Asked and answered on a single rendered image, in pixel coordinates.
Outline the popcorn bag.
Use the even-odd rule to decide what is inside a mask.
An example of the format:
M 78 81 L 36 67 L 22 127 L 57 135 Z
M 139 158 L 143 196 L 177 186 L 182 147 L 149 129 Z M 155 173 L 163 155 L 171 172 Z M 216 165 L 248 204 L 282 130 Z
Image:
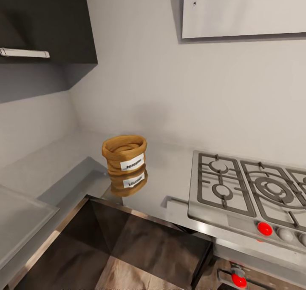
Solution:
M 146 160 L 146 149 L 146 138 L 139 135 L 121 135 L 104 141 L 102 156 L 107 160 L 107 172 L 122 176 L 138 171 Z

